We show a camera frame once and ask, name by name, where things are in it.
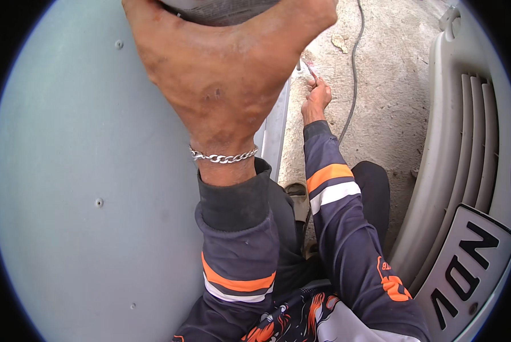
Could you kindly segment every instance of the black cable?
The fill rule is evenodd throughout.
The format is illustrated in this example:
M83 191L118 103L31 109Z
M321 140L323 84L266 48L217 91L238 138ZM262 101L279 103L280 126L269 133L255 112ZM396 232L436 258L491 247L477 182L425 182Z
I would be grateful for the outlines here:
M345 136L345 133L347 132L348 125L349 125L349 123L351 123L352 115L355 112L356 96L358 94L358 78L356 76L355 56L356 56L356 47L358 46L358 43L360 42L362 33L364 33L365 19L364 19L364 10L362 10L362 8L361 8L360 0L357 0L357 1L358 1L358 8L360 9L360 14L361 14L361 28L360 28L360 33L358 34L358 38L356 38L355 46L352 48L352 76L354 78L354 90L353 90L353 94L352 94L351 111L348 113L347 122L345 123L345 126L343 127L343 131L341 132L341 135L339 136L339 144L341 144L341 141L343 141L343 137Z

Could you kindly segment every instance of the black letters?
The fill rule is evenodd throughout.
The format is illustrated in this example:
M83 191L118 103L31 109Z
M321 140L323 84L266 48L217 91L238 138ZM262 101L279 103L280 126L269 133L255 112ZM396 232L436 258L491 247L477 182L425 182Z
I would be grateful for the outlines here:
M471 257L474 258L485 270L489 267L489 262L485 260L481 254L476 252L476 249L486 249L498 246L498 239L485 230L481 229L472 222L468 222L466 225L468 229L475 232L479 236L483 237L482 241L465 241L462 240L459 243L459 247L464 249Z
M445 319L443 318L443 315L441 314L440 306L438 305L438 299L440 302L445 306L445 308L449 311L451 316L455 317L458 314L458 310L455 309L453 304L445 298L442 292L438 290L437 288L434 289L432 294L430 295L430 298L432 300L432 304L434 305L434 310L436 310L436 316L438 317L438 321L440 322L440 328L442 330L445 329Z
M453 279L451 276L451 271L453 268L457 269L457 271L462 275L462 277L467 281L467 283L470 285L470 289L468 289L468 292L465 292L461 286ZM470 296L472 296L472 293L474 293L474 290L476 290L476 287L480 283L480 279L473 277L470 272L465 269L465 267L459 263L459 260L457 259L457 256L453 256L453 259L451 259L451 262L449 263L449 266L447 267L447 270L445 271L445 278L447 279L447 282L451 285L453 290L459 295L459 297L463 300L463 302L466 302Z

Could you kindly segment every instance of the black pants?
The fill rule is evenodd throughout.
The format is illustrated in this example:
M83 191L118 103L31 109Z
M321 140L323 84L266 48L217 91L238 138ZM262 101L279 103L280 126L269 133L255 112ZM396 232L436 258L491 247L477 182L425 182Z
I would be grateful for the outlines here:
M383 246L389 227L390 189L387 173L370 161L359 162L352 168L352 173L360 186L364 217L377 229L379 243ZM300 234L302 223L295 221L292 199L275 182L269 182L269 205L280 239L273 295L279 296L312 280L327 278L319 256L305 260L301 255L304 242L304 236Z

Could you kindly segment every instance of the shoe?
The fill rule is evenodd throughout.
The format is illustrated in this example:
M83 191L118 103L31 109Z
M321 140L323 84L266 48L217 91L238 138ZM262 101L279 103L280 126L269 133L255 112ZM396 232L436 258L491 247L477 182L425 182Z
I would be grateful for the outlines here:
M310 201L308 199L306 181L296 181L291 183L285 186L284 190L293 200L293 212L295 220L307 224Z
M307 242L303 251L304 251L303 256L305 257L305 260L308 260L310 257L317 256L318 243L316 242L316 239L311 239L309 242Z

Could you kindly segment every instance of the hand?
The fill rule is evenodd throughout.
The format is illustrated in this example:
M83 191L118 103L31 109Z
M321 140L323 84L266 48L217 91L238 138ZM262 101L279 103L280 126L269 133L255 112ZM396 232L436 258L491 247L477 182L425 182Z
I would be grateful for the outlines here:
M325 120L324 109L332 100L332 88L324 81L322 77L314 77L307 82L308 90L311 92L305 98L307 99L301 106L301 115L303 115L303 126L317 121Z
M163 10L157 0L122 0L140 59L204 154L253 149L253 136L270 113L304 48L335 23L336 0L281 0L243 24L210 27ZM217 168L242 165L199 161L203 181Z

